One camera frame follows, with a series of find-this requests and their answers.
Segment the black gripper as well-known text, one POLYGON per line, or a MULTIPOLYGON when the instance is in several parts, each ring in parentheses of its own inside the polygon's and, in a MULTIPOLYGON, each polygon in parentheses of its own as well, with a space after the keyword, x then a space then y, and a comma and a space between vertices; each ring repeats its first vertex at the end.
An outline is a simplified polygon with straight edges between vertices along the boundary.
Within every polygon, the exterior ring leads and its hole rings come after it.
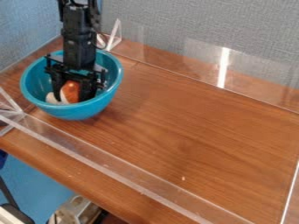
POLYGON ((96 62, 98 47, 95 45, 95 34, 80 34, 71 36, 63 34, 62 55, 50 53, 46 55, 46 73, 51 76, 51 84, 55 99, 62 101, 62 87, 67 81, 79 83, 79 100, 82 102, 92 99, 99 88, 106 82, 108 70, 96 62))

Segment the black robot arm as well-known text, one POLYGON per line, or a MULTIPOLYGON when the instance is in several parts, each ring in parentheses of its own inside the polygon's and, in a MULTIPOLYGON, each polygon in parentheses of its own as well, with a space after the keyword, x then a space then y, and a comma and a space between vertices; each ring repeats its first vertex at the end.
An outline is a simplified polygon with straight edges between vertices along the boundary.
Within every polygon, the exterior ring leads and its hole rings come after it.
POLYGON ((51 95, 56 102, 84 102, 92 99, 104 84, 99 78, 108 70, 98 65, 98 35, 100 34, 100 12, 98 0, 78 3, 58 0, 63 27, 63 55, 46 56, 46 73, 51 76, 51 95))

